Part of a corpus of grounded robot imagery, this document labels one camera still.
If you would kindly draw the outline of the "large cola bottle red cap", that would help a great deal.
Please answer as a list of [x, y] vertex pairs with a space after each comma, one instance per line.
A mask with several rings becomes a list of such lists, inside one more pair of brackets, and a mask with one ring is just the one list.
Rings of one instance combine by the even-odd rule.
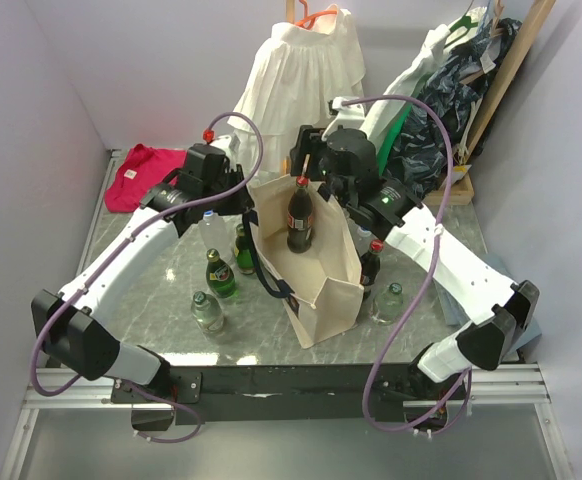
[[309, 180], [299, 176], [287, 209], [287, 245], [293, 253], [303, 253], [310, 248], [312, 228], [313, 202], [309, 193]]

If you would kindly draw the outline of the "beige canvas tote bag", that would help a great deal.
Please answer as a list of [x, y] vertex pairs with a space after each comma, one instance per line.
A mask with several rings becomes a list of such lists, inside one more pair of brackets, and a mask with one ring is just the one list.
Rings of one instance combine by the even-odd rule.
[[294, 253], [287, 245], [288, 204], [296, 187], [289, 175], [248, 189], [254, 209], [243, 218], [258, 254], [260, 278], [279, 298], [299, 344], [310, 348], [354, 327], [363, 300], [361, 265], [342, 207], [324, 184], [312, 182], [312, 243]]

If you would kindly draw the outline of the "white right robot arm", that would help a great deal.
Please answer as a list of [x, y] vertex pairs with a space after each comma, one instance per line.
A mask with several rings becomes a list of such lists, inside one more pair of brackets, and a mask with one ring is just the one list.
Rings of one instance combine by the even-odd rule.
[[324, 182], [354, 222], [432, 269], [434, 280], [464, 310], [467, 323], [413, 361], [412, 392], [431, 398], [467, 368], [496, 369], [530, 326], [538, 288], [501, 274], [438, 226], [431, 210], [400, 180], [379, 173], [375, 148], [364, 132], [340, 127], [324, 137], [321, 129], [303, 125], [290, 160], [292, 175], [307, 173], [310, 180]]

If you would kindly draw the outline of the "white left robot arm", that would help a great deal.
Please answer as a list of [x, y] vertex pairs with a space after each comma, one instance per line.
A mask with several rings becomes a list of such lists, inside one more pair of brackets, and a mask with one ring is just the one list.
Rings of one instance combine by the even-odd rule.
[[77, 378], [130, 382], [150, 402], [170, 395], [169, 362], [117, 339], [106, 324], [137, 278], [206, 211], [238, 215], [252, 207], [251, 176], [235, 157], [227, 138], [189, 147], [183, 165], [147, 191], [123, 230], [82, 273], [59, 292], [41, 290], [33, 298], [32, 366], [45, 353]]

